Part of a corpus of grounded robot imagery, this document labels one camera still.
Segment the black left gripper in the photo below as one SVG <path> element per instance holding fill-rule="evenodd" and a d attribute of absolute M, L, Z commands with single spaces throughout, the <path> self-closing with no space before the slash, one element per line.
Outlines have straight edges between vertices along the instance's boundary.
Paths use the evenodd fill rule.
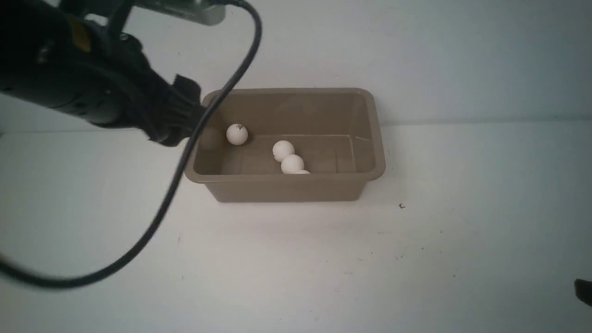
<path fill-rule="evenodd" d="M 150 66 L 142 43 L 125 32 L 88 28 L 90 50 L 83 70 L 93 83 L 83 119 L 103 129 L 136 128 L 151 141 L 178 146 L 205 113 L 201 87 L 176 74 L 172 84 Z"/>

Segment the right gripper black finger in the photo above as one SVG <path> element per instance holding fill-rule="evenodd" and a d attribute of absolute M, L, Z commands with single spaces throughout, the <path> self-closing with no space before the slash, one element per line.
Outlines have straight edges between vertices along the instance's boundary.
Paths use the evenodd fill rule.
<path fill-rule="evenodd" d="M 580 302 L 592 307 L 592 281 L 575 279 L 574 291 Z"/>

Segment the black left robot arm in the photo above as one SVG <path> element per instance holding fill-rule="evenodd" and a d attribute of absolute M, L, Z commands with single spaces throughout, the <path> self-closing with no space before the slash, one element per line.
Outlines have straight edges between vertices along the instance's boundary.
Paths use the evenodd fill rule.
<path fill-rule="evenodd" d="M 177 146 L 204 115 L 200 86 L 161 78 L 123 32 L 133 0 L 3 0 L 1 93 L 103 129 Z"/>

